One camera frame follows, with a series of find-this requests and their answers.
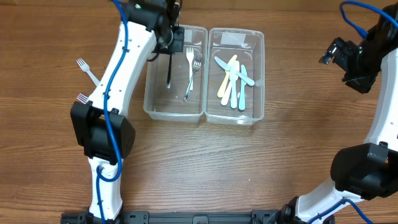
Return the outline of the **white plastic fork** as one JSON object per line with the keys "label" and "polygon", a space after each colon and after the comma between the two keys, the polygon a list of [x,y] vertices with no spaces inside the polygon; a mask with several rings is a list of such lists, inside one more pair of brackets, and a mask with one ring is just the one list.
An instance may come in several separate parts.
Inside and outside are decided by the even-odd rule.
{"label": "white plastic fork", "polygon": [[[193,52],[193,48],[192,47],[187,47],[186,57],[187,57],[188,64],[189,64],[189,79],[190,79],[190,81],[193,78],[193,60],[194,60],[194,56],[195,56],[195,54]],[[188,84],[188,92],[190,92],[191,85],[192,85],[191,82],[189,82],[189,84]]]}

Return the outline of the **silver metal fork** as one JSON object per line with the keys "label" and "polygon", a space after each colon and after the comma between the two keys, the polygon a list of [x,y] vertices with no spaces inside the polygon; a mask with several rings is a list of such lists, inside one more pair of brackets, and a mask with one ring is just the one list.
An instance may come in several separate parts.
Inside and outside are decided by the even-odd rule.
{"label": "silver metal fork", "polygon": [[78,101],[80,101],[83,104],[87,104],[87,102],[89,102],[88,97],[81,93],[79,93],[76,98]]}
{"label": "silver metal fork", "polygon": [[201,67],[201,60],[202,60],[202,54],[201,54],[201,53],[198,53],[198,54],[195,56],[195,59],[194,59],[194,61],[193,61],[193,65],[192,65],[192,77],[190,78],[190,82],[189,82],[189,84],[188,84],[188,87],[187,87],[187,90],[186,90],[186,93],[185,93],[185,96],[184,96],[184,99],[183,99],[184,101],[188,101],[188,97],[189,97],[189,94],[190,94],[190,88],[191,88],[191,86],[192,86],[195,73],[196,73],[197,71],[199,71],[199,69],[200,69],[200,67]]}

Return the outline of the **black handled metal fork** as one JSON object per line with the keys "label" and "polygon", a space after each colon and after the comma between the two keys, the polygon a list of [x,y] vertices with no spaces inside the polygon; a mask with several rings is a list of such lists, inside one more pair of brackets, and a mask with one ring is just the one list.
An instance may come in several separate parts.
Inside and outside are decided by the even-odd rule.
{"label": "black handled metal fork", "polygon": [[171,81],[171,73],[172,73],[172,57],[173,55],[170,54],[169,56],[169,66],[168,66],[168,74],[167,74],[167,88],[170,89],[170,81]]}

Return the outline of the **yellow plastic knife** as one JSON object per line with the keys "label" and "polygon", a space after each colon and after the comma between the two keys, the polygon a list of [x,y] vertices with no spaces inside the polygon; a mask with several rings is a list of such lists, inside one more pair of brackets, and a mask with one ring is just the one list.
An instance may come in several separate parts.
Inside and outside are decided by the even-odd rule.
{"label": "yellow plastic knife", "polygon": [[[230,58],[230,60],[228,62],[228,65],[231,66],[236,59],[237,59],[237,55],[233,55]],[[221,84],[221,86],[220,86],[220,88],[218,90],[218,93],[217,93],[217,97],[218,98],[222,98],[224,96],[225,91],[226,91],[226,87],[227,87],[228,80],[229,80],[229,71],[225,71],[225,74],[226,75],[224,76],[223,82],[222,82],[222,84]]]}

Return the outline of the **light blue plastic knife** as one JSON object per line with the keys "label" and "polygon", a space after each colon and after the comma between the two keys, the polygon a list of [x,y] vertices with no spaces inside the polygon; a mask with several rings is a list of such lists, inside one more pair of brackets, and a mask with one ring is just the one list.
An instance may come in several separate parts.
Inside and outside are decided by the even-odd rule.
{"label": "light blue plastic knife", "polygon": [[237,96],[236,96],[236,80],[238,76],[236,75],[237,69],[239,68],[239,62],[237,60],[234,61],[231,66],[231,71],[229,74],[229,81],[231,84],[231,101],[230,106],[232,109],[236,109],[237,107]]}

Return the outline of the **pale green plastic knife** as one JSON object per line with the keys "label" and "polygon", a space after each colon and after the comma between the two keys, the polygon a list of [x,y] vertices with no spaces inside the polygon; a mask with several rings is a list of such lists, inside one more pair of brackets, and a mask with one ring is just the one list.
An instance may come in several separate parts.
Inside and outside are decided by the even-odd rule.
{"label": "pale green plastic knife", "polygon": [[[241,65],[241,73],[245,76],[247,76],[247,71],[246,67],[244,65]],[[244,111],[246,108],[246,100],[245,100],[245,86],[246,82],[244,80],[241,80],[241,87],[240,87],[240,95],[239,95],[239,104],[238,104],[238,109],[240,111]]]}

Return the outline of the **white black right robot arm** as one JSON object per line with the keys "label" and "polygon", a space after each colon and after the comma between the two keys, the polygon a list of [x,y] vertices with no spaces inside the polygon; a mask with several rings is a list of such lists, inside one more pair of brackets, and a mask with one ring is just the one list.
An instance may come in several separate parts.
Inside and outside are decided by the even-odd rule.
{"label": "white black right robot arm", "polygon": [[378,23],[364,30],[345,22],[362,37],[360,44],[336,38],[320,58],[345,71],[345,85],[365,94],[382,76],[373,124],[363,144],[340,150],[333,159],[330,177],[306,195],[294,197],[270,217],[269,223],[334,223],[334,214],[351,205],[366,222],[371,220],[358,203],[397,192],[397,5],[384,9],[357,1],[354,5],[379,14]]}

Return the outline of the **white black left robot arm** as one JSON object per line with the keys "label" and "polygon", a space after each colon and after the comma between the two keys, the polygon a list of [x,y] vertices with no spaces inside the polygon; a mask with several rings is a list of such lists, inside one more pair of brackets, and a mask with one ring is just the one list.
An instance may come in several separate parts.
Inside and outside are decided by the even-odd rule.
{"label": "white black left robot arm", "polygon": [[70,110],[76,140],[90,164],[92,201],[83,213],[63,214],[61,223],[124,223],[121,174],[136,137],[127,119],[134,87],[146,62],[183,50],[180,2],[114,4],[121,23],[113,54],[94,91],[79,95]]}

